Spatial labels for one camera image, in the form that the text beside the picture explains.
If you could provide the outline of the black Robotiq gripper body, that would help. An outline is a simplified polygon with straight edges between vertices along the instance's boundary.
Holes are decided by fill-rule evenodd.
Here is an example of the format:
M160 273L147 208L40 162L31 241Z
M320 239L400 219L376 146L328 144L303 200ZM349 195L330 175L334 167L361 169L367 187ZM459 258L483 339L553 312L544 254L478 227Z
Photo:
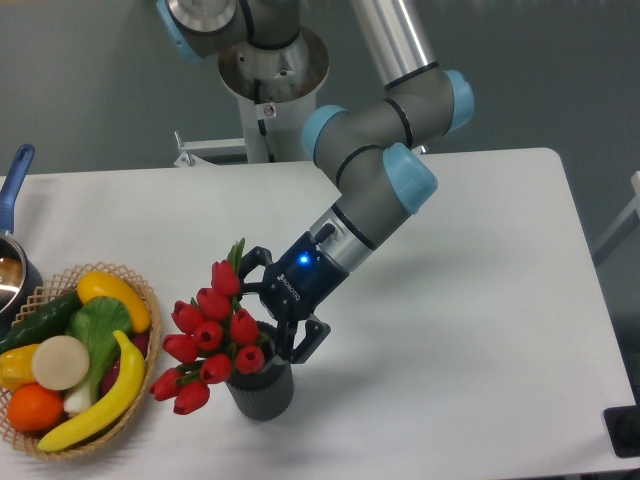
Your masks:
M259 298L276 322L298 322L306 320L348 276L305 232L265 268Z

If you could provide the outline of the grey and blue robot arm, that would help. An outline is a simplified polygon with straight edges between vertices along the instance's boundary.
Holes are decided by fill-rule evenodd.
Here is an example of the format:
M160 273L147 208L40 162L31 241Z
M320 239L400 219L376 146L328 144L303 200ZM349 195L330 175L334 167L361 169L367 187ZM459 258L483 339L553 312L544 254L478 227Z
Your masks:
M296 1L160 1L168 36L188 60L213 55L236 97L251 163L310 159L339 198L278 260L247 254L242 274L277 324L278 363L302 363L329 333L315 308L435 192L414 148L466 124L474 95L440 67L410 1L352 5L384 99L352 113L318 106L329 67L322 40L300 22Z

